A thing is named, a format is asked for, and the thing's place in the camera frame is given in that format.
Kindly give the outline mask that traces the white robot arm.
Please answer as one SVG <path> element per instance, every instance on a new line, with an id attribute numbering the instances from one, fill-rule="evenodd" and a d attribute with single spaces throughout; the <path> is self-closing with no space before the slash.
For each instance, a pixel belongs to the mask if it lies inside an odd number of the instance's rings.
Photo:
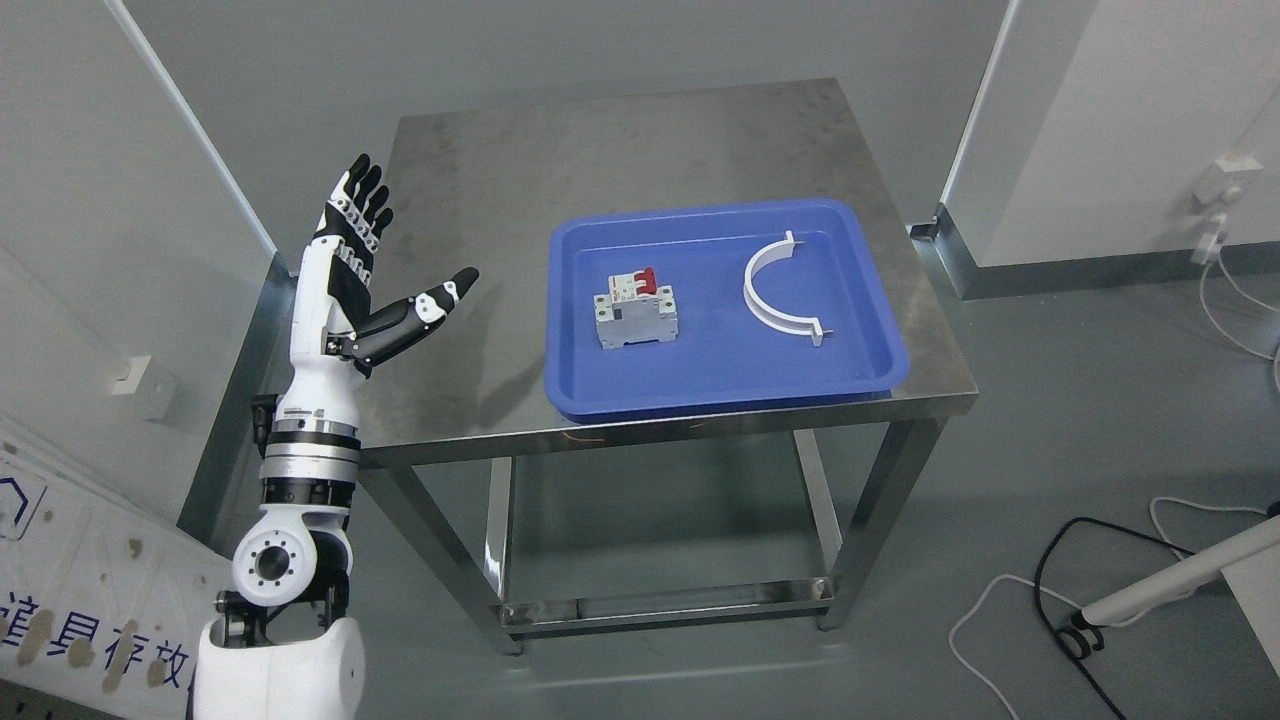
<path id="1" fill-rule="evenodd" d="M 198 638 L 191 719 L 352 719 L 366 650 L 348 615 L 346 524 L 360 442 L 353 425 L 253 398 L 261 518 L 230 561 L 232 588 Z"/>

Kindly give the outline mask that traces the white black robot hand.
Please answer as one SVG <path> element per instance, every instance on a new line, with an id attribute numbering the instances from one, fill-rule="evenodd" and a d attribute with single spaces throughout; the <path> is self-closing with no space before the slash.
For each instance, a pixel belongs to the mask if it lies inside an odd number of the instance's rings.
<path id="1" fill-rule="evenodd" d="M 480 277 L 466 266 L 372 310 L 375 256 L 394 215 L 381 176 L 360 154 L 328 195 L 303 250 L 291 322 L 293 377 L 276 405 L 276 421 L 358 427 L 355 393 L 372 369 L 438 331 Z"/>

